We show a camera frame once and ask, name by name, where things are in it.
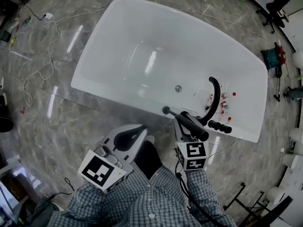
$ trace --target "gray marble floor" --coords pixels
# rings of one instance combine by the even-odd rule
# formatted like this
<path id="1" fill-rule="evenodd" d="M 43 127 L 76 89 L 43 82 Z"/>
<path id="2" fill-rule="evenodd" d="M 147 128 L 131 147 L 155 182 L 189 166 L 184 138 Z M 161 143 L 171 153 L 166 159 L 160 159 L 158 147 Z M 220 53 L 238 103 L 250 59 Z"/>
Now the gray marble floor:
<path id="1" fill-rule="evenodd" d="M 54 14 L 55 20 L 58 20 L 106 7 L 111 1 L 30 0 L 28 5 L 36 14 L 42 16 L 50 12 Z M 149 1 L 173 8 L 204 12 L 252 29 L 266 40 L 241 27 L 192 14 L 222 30 L 260 59 L 260 50 L 274 47 L 273 42 L 280 39 L 286 52 L 291 86 L 298 86 L 291 48 L 277 29 L 272 35 L 270 28 L 262 25 L 264 18 L 255 13 L 257 8 L 249 0 Z M 47 47 L 56 37 L 54 24 L 46 24 L 32 16 L 29 23 L 16 33 L 17 39 L 13 47 L 0 43 L 0 75 L 5 78 L 3 91 L 7 93 L 15 123 L 12 131 L 1 134 L 1 149 L 6 158 L 17 156 L 21 159 L 29 182 L 39 194 L 69 192 L 65 177 L 70 179 L 74 187 L 80 187 L 83 179 L 77 175 L 77 169 L 87 151 L 94 149 L 96 143 L 112 128 L 131 122 L 144 123 L 149 127 L 156 137 L 155 145 L 164 165 L 173 169 L 177 161 L 173 150 L 175 138 L 170 120 L 71 88 L 71 79 L 78 59 L 102 14 L 103 11 L 69 18 L 58 24 L 60 37 L 50 46 L 54 74 L 46 81 L 37 74 L 31 77 L 27 91 L 33 96 L 32 106 L 25 104 L 23 90 L 11 76 L 23 82 L 37 70 L 45 77 L 50 75 Z M 20 21 L 28 15 L 31 15 L 30 11 L 23 8 Z M 66 52 L 80 25 L 83 25 L 82 31 L 72 50 Z M 289 79 L 284 66 L 281 89 L 284 90 L 287 86 Z M 206 172 L 222 205 L 233 198 L 241 182 L 245 182 L 247 187 L 240 199 L 250 205 L 258 197 L 259 191 L 268 191 L 281 176 L 281 148 L 289 148 L 288 133 L 296 125 L 298 103 L 286 99 L 278 103 L 273 98 L 275 93 L 276 79 L 274 71 L 271 70 L 268 74 L 265 120 L 258 142 L 238 141 L 232 148 L 215 155 L 209 161 Z M 211 150 L 217 152 L 232 145 L 236 140 L 211 132 L 209 142 Z M 65 206 L 67 198 L 59 195 L 55 201 Z M 238 222 L 246 215 L 236 203 L 227 213 Z"/>

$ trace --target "bathtub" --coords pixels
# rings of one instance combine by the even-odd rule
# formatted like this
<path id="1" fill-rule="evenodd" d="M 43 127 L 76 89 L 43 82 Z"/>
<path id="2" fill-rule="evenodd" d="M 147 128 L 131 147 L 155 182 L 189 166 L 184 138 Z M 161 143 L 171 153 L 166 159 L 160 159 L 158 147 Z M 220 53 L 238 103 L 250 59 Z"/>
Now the bathtub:
<path id="1" fill-rule="evenodd" d="M 114 0 L 85 46 L 71 86 L 163 117 L 172 117 L 162 113 L 164 106 L 203 116 L 214 92 L 210 76 L 223 93 L 236 93 L 226 99 L 229 114 L 218 108 L 212 119 L 231 126 L 229 135 L 257 142 L 267 97 L 260 59 L 191 15 L 144 0 Z"/>

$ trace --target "shirt sleeve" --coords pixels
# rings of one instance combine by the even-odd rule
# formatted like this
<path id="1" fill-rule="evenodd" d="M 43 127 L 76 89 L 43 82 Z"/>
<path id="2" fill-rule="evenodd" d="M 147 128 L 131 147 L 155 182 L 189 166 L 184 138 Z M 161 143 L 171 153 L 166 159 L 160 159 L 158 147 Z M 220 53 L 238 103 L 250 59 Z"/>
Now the shirt sleeve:
<path id="1" fill-rule="evenodd" d="M 105 194 L 90 183 L 75 191 L 66 206 L 66 211 L 55 211 L 48 227 L 89 227 L 101 221 L 101 203 Z"/>
<path id="2" fill-rule="evenodd" d="M 229 215 L 221 212 L 221 205 L 207 179 L 205 171 L 187 171 L 186 175 L 188 190 L 199 206 L 219 223 L 227 227 L 236 226 Z M 209 226 L 214 226 L 192 202 L 189 201 L 189 205 L 191 207 L 190 213 L 201 224 L 208 223 Z"/>

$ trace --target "plaid shirt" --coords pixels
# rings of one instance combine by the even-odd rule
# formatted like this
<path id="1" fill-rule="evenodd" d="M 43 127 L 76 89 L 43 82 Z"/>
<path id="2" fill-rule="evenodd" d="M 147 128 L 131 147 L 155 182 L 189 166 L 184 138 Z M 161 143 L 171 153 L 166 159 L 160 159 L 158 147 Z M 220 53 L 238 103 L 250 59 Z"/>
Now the plaid shirt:
<path id="1" fill-rule="evenodd" d="M 134 172 L 108 194 L 85 184 L 72 194 L 66 211 L 55 211 L 49 227 L 99 226 L 215 226 L 194 204 L 186 208 L 185 196 L 176 176 L 161 166 L 148 180 L 133 163 Z M 187 172 L 187 186 L 197 203 L 227 227 L 236 226 L 222 214 L 220 203 L 205 172 Z"/>

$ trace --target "shirt button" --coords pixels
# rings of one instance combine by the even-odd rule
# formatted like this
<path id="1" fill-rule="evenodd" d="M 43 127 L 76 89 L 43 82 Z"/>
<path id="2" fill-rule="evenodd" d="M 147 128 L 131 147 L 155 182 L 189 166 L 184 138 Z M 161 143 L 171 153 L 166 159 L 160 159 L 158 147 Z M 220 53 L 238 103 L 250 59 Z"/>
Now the shirt button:
<path id="1" fill-rule="evenodd" d="M 154 214 L 149 214 L 148 217 L 149 217 L 149 218 L 154 218 L 154 217 L 156 217 L 156 216 L 155 216 Z"/>

